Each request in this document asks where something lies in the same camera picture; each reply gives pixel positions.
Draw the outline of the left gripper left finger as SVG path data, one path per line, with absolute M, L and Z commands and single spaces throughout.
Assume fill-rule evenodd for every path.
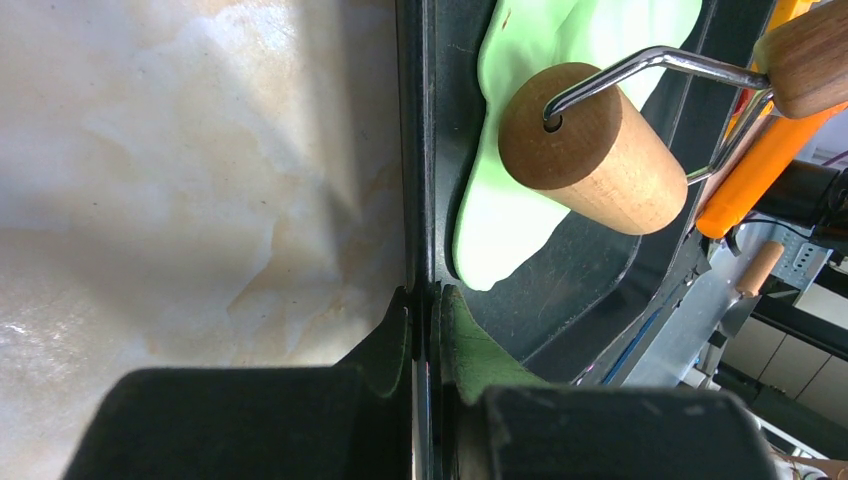
M 407 479 L 412 322 L 394 293 L 331 366 L 152 368 L 104 397 L 68 479 Z

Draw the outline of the black baking tray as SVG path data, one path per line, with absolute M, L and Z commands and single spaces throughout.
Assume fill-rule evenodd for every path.
M 478 57 L 491 39 L 515 84 L 533 63 L 671 43 L 738 65 L 775 10 L 772 1 L 400 1 L 396 5 L 407 282 L 419 326 L 451 285 L 473 319 L 544 379 L 600 384 L 634 356 L 638 330 L 660 324 L 704 258 L 681 214 L 645 237 L 616 233 L 555 208 L 556 226 L 512 274 L 485 291 L 458 277 L 453 252 L 464 190 L 493 107 Z

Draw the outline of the green dough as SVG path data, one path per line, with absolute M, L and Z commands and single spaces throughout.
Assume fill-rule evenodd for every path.
M 554 65 L 604 69 L 646 47 L 680 47 L 701 7 L 697 0 L 496 2 L 477 60 L 485 116 L 452 240 L 453 266 L 467 287 L 488 291 L 509 277 L 570 212 L 504 169 L 497 130 L 511 97 Z

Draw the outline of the wooden dough roller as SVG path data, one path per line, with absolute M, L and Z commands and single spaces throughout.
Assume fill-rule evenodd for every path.
M 606 69 L 549 67 L 506 106 L 498 149 L 524 187 L 612 230 L 657 232 L 683 209 L 691 185 L 721 169 L 767 105 L 804 119 L 847 99 L 847 5 L 830 1 L 758 39 L 747 69 L 669 46 L 635 52 Z M 620 89 L 662 67 L 749 89 L 753 95 L 721 150 L 687 173 Z

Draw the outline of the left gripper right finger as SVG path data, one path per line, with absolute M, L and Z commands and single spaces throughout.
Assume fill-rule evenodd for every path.
M 434 479 L 773 479 L 755 421 L 727 394 L 581 387 L 525 369 L 445 286 L 430 334 Z

